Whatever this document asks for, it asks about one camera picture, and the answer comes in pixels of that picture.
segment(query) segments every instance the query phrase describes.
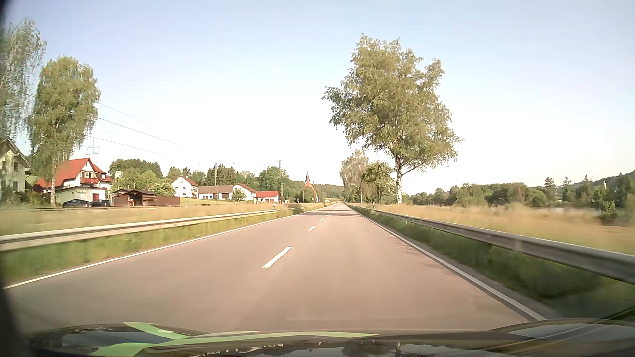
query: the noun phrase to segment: tree trunk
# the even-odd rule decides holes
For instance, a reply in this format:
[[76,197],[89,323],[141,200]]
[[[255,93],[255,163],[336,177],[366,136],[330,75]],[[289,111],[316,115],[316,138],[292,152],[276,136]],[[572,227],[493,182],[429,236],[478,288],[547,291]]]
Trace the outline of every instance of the tree trunk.
[[397,183],[397,203],[401,203],[401,170],[397,169],[397,179],[395,180]]
[[51,206],[55,207],[55,172],[53,172],[53,178],[51,178]]

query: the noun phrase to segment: dark car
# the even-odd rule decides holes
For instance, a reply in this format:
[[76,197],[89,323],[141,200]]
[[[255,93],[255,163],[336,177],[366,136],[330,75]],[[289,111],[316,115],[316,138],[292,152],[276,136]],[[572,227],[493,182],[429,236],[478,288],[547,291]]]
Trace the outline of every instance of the dark car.
[[96,199],[90,204],[92,207],[110,207],[110,201],[107,199]]
[[62,207],[64,208],[69,208],[69,207],[90,207],[91,204],[90,202],[86,201],[85,199],[72,199],[70,201],[66,201],[64,202],[64,204],[62,205]]

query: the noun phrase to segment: utility pole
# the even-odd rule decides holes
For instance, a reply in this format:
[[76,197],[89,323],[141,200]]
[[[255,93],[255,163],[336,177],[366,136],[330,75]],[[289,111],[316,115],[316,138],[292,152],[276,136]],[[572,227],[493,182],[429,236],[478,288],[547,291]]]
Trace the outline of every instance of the utility pole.
[[282,182],[282,159],[276,160],[278,163],[278,170],[280,170],[280,195],[282,202],[284,203],[284,183]]
[[216,204],[218,204],[218,169],[217,164],[214,163],[214,187],[216,187],[216,193],[214,194],[214,198],[216,199]]

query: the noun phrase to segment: field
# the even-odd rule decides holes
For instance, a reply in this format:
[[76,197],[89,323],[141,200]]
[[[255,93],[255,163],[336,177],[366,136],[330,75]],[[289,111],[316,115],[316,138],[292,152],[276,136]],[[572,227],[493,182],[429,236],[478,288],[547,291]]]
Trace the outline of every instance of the field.
[[[276,205],[278,208],[298,207],[300,204]],[[0,211],[0,236],[26,232],[52,231],[55,229],[103,226],[107,224],[146,222],[225,213],[264,211],[273,209],[270,203],[245,203],[240,205],[187,205],[173,207],[110,207],[110,208],[62,208],[10,209]]]
[[377,205],[378,210],[635,254],[635,226],[604,226],[588,210]]

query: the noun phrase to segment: house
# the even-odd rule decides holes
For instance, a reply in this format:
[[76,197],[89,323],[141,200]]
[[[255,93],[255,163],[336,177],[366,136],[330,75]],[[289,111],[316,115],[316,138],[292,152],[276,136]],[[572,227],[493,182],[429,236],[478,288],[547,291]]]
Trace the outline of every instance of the house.
[[304,188],[310,187],[313,190],[313,202],[319,202],[318,192],[316,188],[313,187],[311,180],[309,179],[309,172],[307,172],[307,177],[304,180]]
[[259,191],[256,192],[256,199],[260,202],[278,202],[280,192],[278,191]]
[[0,142],[0,165],[0,197],[6,186],[13,192],[24,192],[26,176],[30,175],[30,163],[9,138]]
[[[51,192],[51,183],[42,177],[36,185],[43,192]],[[110,199],[112,179],[95,165],[90,158],[67,160],[58,163],[55,173],[55,199],[66,202],[72,199]]]
[[252,201],[256,197],[257,191],[245,184],[224,185],[224,186],[201,186],[199,187],[199,199],[227,199],[231,200],[234,190],[244,192],[244,200]]
[[189,177],[179,176],[174,183],[174,196],[178,197],[198,197],[198,184]]

